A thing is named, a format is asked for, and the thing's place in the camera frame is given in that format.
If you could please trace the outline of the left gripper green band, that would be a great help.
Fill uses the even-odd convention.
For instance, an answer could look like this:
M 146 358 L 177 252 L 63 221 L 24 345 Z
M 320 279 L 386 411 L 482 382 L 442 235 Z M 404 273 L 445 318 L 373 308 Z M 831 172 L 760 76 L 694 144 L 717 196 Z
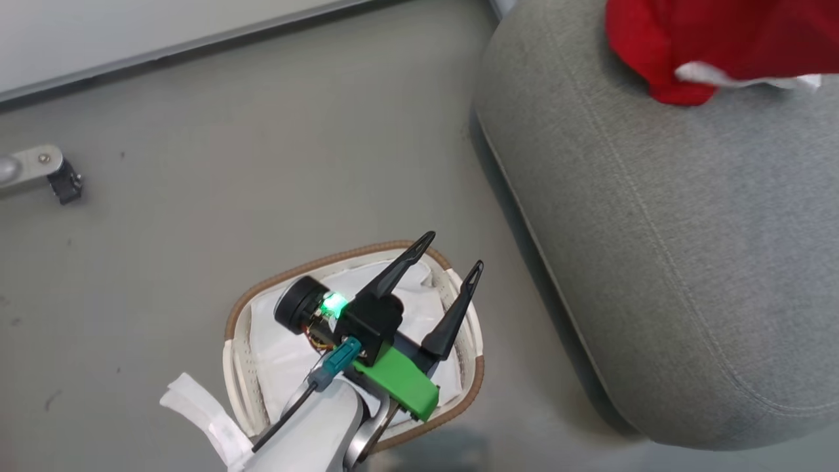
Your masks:
M 426 422 L 437 408 L 439 391 L 431 371 L 454 346 L 484 269 L 477 260 L 459 286 L 458 296 L 420 345 L 399 332 L 404 305 L 393 295 L 408 269 L 421 260 L 437 233 L 429 231 L 399 254 L 360 290 L 338 317 L 336 335 L 359 343 L 353 366 L 396 400 L 414 419 Z

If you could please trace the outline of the red garment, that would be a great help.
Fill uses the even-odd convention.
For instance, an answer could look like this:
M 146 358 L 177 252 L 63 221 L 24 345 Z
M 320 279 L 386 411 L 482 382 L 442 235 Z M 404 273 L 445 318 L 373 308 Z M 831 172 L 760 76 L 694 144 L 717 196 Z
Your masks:
M 606 0 L 612 51 L 662 104 L 839 75 L 839 0 Z

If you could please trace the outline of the grey fabric sofa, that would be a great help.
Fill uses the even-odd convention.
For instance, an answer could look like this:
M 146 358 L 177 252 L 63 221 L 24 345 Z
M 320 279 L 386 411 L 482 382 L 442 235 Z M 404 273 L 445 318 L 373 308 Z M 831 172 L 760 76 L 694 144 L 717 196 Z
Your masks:
M 475 96 L 599 384 L 678 447 L 839 426 L 839 77 L 663 105 L 605 12 L 517 0 Z

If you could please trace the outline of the white fabric basket liner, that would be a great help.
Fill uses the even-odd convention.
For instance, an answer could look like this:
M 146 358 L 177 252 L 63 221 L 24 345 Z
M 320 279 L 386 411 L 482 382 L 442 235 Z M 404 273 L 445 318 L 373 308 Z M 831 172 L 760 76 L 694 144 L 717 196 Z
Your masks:
M 320 279 L 312 278 L 341 293 L 350 302 L 393 260 L 368 263 Z M 458 296 L 464 278 L 453 271 L 442 255 L 428 248 L 393 290 L 393 295 L 404 305 L 399 332 L 421 346 L 423 338 L 438 325 Z M 296 418 L 312 394 L 323 394 L 336 380 L 353 386 L 364 401 L 366 418 L 383 412 L 384 398 L 393 400 L 354 368 L 359 343 L 342 340 L 331 350 L 317 351 L 305 336 L 291 334 L 276 322 L 275 307 L 286 288 L 276 294 L 260 296 L 252 304 L 250 347 L 258 379 L 265 388 L 263 399 L 269 412 L 266 431 L 255 437 L 246 435 L 236 416 L 228 416 L 221 403 L 186 373 L 180 374 L 160 399 L 162 406 L 179 412 L 206 433 L 228 472 L 245 472 L 246 463 L 255 453 L 277 433 L 287 432 L 288 422 Z M 432 369 L 431 381 L 438 387 L 438 406 L 461 394 L 463 386 L 454 347 L 449 358 Z M 393 401 L 398 409 L 391 419 L 392 426 L 408 421 L 421 422 Z

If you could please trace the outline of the white laundry basket brown rim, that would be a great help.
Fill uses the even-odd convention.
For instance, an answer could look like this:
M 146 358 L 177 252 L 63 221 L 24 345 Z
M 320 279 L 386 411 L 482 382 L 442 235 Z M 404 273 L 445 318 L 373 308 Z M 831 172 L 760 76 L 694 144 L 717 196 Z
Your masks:
M 351 269 L 390 261 L 411 245 L 410 240 L 393 240 L 355 248 L 298 265 L 251 286 L 233 305 L 225 326 L 222 366 L 229 403 L 244 433 L 256 436 L 269 427 L 269 412 L 263 399 L 256 362 L 250 347 L 252 302 L 273 290 L 279 290 L 302 275 L 323 278 Z M 476 308 L 470 305 L 454 346 L 463 392 L 444 401 L 427 422 L 403 422 L 389 426 L 372 447 L 370 454 L 402 445 L 443 426 L 465 412 L 479 394 L 484 379 L 483 339 Z

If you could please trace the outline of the black caster wheel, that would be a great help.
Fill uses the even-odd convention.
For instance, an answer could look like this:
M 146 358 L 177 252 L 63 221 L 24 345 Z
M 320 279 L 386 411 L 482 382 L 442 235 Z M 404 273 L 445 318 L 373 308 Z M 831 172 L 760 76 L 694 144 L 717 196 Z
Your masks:
M 84 188 L 82 176 L 75 171 L 68 159 L 63 159 L 58 170 L 48 174 L 46 178 L 60 205 L 65 206 L 81 199 Z

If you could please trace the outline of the grey metal partition foot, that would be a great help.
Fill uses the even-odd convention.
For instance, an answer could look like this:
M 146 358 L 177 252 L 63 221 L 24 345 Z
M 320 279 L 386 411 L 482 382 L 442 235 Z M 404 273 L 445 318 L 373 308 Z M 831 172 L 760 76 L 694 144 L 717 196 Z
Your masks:
M 65 164 L 65 155 L 52 144 L 29 147 L 17 152 L 0 152 L 0 196 L 46 182 Z

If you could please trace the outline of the grey partition bottom rail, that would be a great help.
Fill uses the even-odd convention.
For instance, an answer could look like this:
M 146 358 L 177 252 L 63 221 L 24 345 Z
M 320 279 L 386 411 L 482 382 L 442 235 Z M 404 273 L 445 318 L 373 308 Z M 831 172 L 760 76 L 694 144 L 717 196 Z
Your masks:
M 309 18 L 399 0 L 0 0 L 0 107 Z

